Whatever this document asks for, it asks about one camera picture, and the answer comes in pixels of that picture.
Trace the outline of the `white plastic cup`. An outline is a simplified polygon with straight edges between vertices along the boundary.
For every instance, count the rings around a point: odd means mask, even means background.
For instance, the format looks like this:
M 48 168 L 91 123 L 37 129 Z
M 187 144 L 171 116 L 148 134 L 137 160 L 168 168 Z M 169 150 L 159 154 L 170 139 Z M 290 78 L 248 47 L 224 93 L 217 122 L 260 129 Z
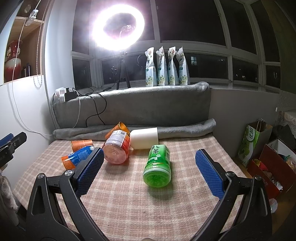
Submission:
M 153 145 L 158 145 L 158 129 L 144 128 L 131 131 L 130 144 L 135 150 L 150 149 Z

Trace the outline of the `grey blanket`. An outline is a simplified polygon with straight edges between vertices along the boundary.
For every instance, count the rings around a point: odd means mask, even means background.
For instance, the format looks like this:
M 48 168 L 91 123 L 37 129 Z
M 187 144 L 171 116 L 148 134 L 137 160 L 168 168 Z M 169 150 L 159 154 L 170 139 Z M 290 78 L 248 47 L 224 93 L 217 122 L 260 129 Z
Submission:
M 195 138 L 216 127 L 209 117 L 211 89 L 208 83 L 136 87 L 54 102 L 52 111 L 60 140 L 103 141 L 120 121 L 130 131 L 157 128 L 158 137 Z

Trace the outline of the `green paper bag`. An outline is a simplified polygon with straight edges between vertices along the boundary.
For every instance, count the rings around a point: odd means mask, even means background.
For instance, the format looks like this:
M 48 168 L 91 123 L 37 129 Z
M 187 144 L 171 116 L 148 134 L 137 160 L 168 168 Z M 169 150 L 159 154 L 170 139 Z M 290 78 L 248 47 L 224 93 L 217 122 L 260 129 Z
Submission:
M 271 136 L 272 129 L 273 126 L 263 119 L 258 119 L 246 125 L 237 154 L 244 167 L 247 167 L 249 161 L 261 153 Z

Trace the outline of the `snack pouch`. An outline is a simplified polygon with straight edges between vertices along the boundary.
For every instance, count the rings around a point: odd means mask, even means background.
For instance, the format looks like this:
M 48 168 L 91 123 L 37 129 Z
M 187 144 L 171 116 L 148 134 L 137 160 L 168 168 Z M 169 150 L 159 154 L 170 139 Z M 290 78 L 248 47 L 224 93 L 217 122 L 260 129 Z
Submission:
M 157 73 L 154 65 L 154 47 L 150 47 L 145 51 L 147 57 L 145 65 L 145 83 L 146 87 L 157 86 Z
M 174 56 L 176 54 L 176 47 L 170 47 L 168 50 L 168 82 L 169 85 L 179 85 L 179 78 L 177 68 L 174 63 Z
M 189 69 L 183 47 L 176 52 L 176 58 L 179 63 L 179 85 L 190 85 Z
M 168 85 L 168 71 L 166 64 L 165 51 L 163 46 L 161 46 L 158 51 L 156 51 L 157 55 L 157 71 L 158 71 L 158 86 Z

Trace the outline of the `orange paper cup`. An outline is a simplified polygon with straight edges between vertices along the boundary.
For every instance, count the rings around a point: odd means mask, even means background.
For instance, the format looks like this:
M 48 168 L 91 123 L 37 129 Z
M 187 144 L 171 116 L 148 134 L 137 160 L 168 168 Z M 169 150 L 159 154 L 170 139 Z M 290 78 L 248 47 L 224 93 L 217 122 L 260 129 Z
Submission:
M 121 130 L 121 131 L 124 131 L 127 133 L 128 136 L 130 136 L 130 130 L 127 128 L 127 126 L 123 123 L 123 122 L 119 122 L 115 127 L 113 127 L 106 135 L 105 135 L 105 139 L 107 140 L 111 134 L 114 132 L 114 131 L 117 131 L 117 130 Z
M 76 141 L 71 141 L 71 148 L 73 152 L 76 152 L 79 149 L 82 149 L 83 147 L 86 146 L 92 146 L 93 141 L 92 140 L 76 140 Z

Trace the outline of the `green tea cup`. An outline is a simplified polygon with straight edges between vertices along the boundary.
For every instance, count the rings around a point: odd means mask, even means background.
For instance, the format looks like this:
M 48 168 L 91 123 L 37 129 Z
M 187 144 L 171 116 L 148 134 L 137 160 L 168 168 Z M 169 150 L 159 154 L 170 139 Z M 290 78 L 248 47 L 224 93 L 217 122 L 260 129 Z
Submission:
M 153 145 L 144 168 L 143 180 L 153 188 L 163 188 L 171 181 L 170 151 L 166 145 Z

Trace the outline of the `black power adapter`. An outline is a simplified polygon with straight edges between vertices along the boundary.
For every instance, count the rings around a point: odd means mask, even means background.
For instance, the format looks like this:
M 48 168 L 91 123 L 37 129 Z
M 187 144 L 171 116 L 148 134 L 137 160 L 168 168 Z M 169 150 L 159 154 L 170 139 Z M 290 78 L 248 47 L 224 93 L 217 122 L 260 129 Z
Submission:
M 77 97 L 77 93 L 75 90 L 70 91 L 69 88 L 66 88 L 66 92 L 64 93 L 65 102 L 73 100 Z

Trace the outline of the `red cardboard box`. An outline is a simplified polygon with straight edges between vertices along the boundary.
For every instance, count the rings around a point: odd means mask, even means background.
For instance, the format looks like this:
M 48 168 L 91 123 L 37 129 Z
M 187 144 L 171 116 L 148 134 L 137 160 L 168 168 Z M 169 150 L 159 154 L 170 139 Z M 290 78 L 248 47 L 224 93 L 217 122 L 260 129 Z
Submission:
M 247 165 L 247 171 L 251 176 L 262 177 L 269 199 L 276 199 L 295 183 L 295 171 L 288 165 L 288 161 L 284 160 L 289 157 L 295 161 L 295 152 L 282 140 L 277 139 L 264 146 L 259 164 L 251 160 Z

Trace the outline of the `red white vase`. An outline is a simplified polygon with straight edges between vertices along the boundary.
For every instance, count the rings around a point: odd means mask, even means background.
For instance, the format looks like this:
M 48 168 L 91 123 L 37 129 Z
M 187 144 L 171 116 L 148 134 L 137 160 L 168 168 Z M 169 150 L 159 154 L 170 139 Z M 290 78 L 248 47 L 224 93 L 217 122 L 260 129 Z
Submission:
M 22 61 L 19 58 L 22 40 L 13 40 L 8 44 L 4 62 L 4 82 L 10 82 L 19 77 Z

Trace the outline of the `white power strip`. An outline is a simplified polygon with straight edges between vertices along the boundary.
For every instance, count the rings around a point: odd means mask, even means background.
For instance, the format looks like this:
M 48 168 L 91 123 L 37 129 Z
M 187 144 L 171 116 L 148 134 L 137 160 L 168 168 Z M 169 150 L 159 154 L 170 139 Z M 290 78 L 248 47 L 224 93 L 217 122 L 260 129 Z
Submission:
M 65 93 L 66 93 L 66 88 L 61 87 L 55 90 L 55 97 L 62 103 L 66 102 L 65 100 Z

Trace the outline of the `wooden shelf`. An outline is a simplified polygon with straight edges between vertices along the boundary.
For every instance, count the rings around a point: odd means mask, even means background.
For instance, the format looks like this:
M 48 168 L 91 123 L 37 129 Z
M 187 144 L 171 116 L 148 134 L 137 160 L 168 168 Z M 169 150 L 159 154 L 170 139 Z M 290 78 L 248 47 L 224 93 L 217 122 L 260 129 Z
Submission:
M 43 74 L 42 58 L 46 17 L 51 3 L 51 1 L 18 1 L 6 23 L 6 29 L 8 30 L 8 36 L 4 38 L 6 50 L 11 41 L 22 40 L 19 54 L 22 61 L 22 70 L 17 79 Z

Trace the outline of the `black tripod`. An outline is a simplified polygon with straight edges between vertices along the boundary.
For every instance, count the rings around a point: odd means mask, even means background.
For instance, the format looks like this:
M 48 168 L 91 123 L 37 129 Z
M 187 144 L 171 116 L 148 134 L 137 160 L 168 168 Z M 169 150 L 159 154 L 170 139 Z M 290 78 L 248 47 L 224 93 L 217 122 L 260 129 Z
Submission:
M 130 78 L 128 76 L 127 66 L 125 63 L 125 56 L 127 55 L 126 52 L 121 51 L 119 52 L 119 65 L 117 68 L 117 81 L 116 81 L 116 90 L 119 90 L 121 80 L 126 82 L 127 88 L 131 88 L 130 85 Z

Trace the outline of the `clear cup orange label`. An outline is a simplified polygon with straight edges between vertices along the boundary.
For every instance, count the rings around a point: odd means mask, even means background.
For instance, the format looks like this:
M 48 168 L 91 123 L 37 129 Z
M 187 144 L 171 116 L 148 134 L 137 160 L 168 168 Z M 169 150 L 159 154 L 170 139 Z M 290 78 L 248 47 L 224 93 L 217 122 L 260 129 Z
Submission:
M 106 161 L 114 165 L 120 165 L 128 159 L 130 137 L 125 131 L 113 131 L 102 149 Z

